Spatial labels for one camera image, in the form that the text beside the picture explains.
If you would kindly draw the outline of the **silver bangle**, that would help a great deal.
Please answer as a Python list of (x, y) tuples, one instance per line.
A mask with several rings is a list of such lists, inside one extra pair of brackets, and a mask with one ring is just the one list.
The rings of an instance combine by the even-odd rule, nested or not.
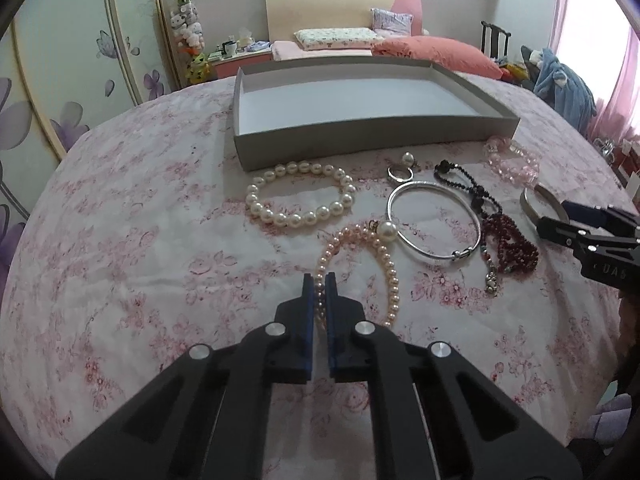
[(453, 252), (450, 252), (448, 255), (437, 255), (434, 252), (428, 252), (426, 249), (419, 247), (416, 244), (413, 244), (405, 234), (401, 233), (400, 229), (396, 229), (395, 237), (401, 241), (402, 244), (405, 244), (409, 249), (416, 252), (418, 255), (429, 258), (432, 260), (439, 261), (456, 261), (464, 258), (468, 258), (472, 255), (473, 252), (476, 252), (478, 248), (480, 248), (480, 241), (482, 240), (483, 228), (480, 223), (480, 217), (478, 214), (471, 208), (470, 205), (465, 203), (465, 200), (450, 188), (446, 188), (446, 186), (437, 184), (435, 182), (428, 182), (423, 180), (409, 180), (405, 183), (401, 183), (401, 185), (396, 186), (390, 195), (387, 197), (386, 205), (385, 205), (385, 222), (392, 223), (393, 221), (393, 206), (395, 205), (396, 200), (401, 196), (408, 194), (410, 192), (418, 192), (418, 191), (433, 191), (442, 195), (449, 196), (452, 200), (459, 203), (466, 213), (471, 217), (471, 220), (474, 224), (474, 229), (476, 233), (476, 240), (473, 245), (456, 249)]

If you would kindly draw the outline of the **white mug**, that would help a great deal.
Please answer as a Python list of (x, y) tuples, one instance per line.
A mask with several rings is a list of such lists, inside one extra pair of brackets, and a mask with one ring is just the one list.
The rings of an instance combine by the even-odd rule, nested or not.
[(228, 40), (222, 44), (222, 53), (224, 56), (235, 56), (238, 50), (238, 44), (235, 41)]

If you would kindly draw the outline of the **blue plush clothing pile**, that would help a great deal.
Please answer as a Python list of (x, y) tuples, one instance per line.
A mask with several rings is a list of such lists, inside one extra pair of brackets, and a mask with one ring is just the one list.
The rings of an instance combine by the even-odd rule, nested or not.
[(597, 115), (596, 101), (581, 76), (548, 49), (521, 46), (521, 55), (533, 81), (535, 96), (562, 116), (582, 136)]

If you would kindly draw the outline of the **pink floral bedspread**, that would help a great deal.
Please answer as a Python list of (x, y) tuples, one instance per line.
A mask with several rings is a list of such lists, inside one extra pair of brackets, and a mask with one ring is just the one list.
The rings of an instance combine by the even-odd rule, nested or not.
[[(634, 211), (599, 153), (530, 92), (463, 76), (520, 116), (514, 139), (560, 200)], [(80, 138), (52, 174), (13, 258), (1, 310), (1, 402), (37, 463), (58, 462), (192, 344), (236, 344), (297, 296), (332, 233), (384, 214), (386, 168), (416, 156), (433, 181), (442, 159), (484, 185), (523, 234), (521, 191), (483, 143), (335, 156), (357, 193), (349, 214), (311, 229), (247, 215), (253, 174), (236, 159), (234, 78), (133, 108)], [(482, 257), (436, 266), (388, 246), (400, 281), (394, 332), (446, 340), (565, 444), (618, 365), (618, 292), (585, 280), (567, 249), (542, 244), (536, 271), (485, 294)], [(314, 379), (273, 389), (265, 479), (374, 479), (366, 384)]]

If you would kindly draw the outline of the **small pearl earring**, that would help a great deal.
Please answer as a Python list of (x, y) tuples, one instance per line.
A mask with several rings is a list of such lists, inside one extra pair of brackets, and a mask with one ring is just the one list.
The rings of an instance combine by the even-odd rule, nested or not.
[(407, 168), (412, 168), (416, 166), (416, 158), (412, 153), (405, 152), (405, 154), (401, 156), (401, 163)]

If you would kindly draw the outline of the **dark wooden chair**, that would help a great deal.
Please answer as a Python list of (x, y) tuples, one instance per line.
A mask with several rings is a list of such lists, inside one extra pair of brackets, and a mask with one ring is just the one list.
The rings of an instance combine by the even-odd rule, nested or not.
[(480, 50), (490, 58), (502, 58), (509, 55), (509, 44), (512, 34), (502, 27), (481, 21)]

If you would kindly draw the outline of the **large pearl earring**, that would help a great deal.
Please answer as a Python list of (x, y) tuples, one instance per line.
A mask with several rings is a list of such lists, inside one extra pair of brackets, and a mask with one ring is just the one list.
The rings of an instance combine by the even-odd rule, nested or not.
[(398, 227), (390, 220), (372, 220), (369, 222), (370, 231), (383, 243), (393, 243), (398, 237)]

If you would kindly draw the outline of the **floral white pillow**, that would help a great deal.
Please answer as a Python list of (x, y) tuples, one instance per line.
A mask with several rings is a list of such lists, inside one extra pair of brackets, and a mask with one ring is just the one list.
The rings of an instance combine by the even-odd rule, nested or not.
[(367, 27), (307, 28), (294, 32), (299, 45), (306, 51), (364, 50), (384, 41)]

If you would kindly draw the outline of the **bed with beige headboard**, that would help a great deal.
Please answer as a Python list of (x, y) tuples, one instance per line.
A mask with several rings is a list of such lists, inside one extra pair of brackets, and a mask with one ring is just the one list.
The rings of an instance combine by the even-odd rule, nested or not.
[(422, 0), (265, 0), (272, 58), (294, 60), (305, 56), (366, 55), (362, 49), (305, 51), (295, 33), (307, 28), (349, 28), (372, 25), (373, 8), (413, 16), (411, 33), (421, 36)]

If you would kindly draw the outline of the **floral sliding wardrobe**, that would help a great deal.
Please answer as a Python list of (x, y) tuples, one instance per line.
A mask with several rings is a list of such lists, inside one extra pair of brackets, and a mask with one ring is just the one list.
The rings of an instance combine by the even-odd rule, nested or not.
[(90, 128), (175, 90), (160, 0), (25, 0), (1, 37), (1, 270)]

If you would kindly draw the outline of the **purple patterned pillow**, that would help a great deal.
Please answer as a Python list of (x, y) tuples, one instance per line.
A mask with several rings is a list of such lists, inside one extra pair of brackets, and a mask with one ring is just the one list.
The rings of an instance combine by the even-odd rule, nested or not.
[(380, 8), (371, 9), (371, 27), (382, 35), (411, 36), (413, 15)]

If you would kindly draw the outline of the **pink bedside table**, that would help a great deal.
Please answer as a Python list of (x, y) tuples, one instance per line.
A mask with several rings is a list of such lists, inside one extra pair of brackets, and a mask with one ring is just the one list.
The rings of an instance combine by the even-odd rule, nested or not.
[(237, 53), (231, 58), (222, 58), (218, 61), (209, 60), (208, 65), (216, 79), (224, 79), (234, 77), (242, 67), (267, 63), (271, 60), (272, 52), (270, 50), (262, 50), (258, 52)]

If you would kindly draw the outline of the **pink curtain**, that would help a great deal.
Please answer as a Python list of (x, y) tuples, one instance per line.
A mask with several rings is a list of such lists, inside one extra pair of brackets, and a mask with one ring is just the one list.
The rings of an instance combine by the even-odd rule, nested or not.
[(586, 137), (638, 138), (639, 38), (618, 0), (556, 0), (549, 47), (593, 95)]

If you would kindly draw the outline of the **grey cardboard tray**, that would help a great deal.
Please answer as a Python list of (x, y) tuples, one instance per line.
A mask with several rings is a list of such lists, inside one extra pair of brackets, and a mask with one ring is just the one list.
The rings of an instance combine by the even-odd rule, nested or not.
[(246, 171), (383, 148), (510, 138), (520, 122), (442, 66), (372, 56), (241, 68), (232, 110), (235, 151)]

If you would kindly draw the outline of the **folded coral quilt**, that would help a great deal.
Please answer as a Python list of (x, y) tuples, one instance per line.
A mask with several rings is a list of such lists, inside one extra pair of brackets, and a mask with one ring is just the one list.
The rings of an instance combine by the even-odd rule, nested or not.
[(435, 36), (393, 37), (376, 44), (374, 56), (430, 61), (452, 72), (499, 80), (502, 70), (487, 55), (470, 44)]

